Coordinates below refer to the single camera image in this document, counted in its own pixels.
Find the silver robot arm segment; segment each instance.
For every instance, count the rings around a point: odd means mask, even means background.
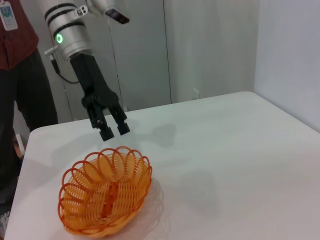
[[[82,105],[86,108],[93,128],[100,129],[104,141],[114,137],[108,127],[104,109],[109,109],[121,135],[130,131],[119,98],[107,85],[93,56],[93,48],[82,17],[90,13],[107,15],[120,24],[130,20],[121,0],[87,0],[87,5],[77,7],[72,0],[38,0],[44,19],[56,46],[45,52],[50,56],[57,74],[60,70],[54,59],[59,51],[69,60],[84,91]]]

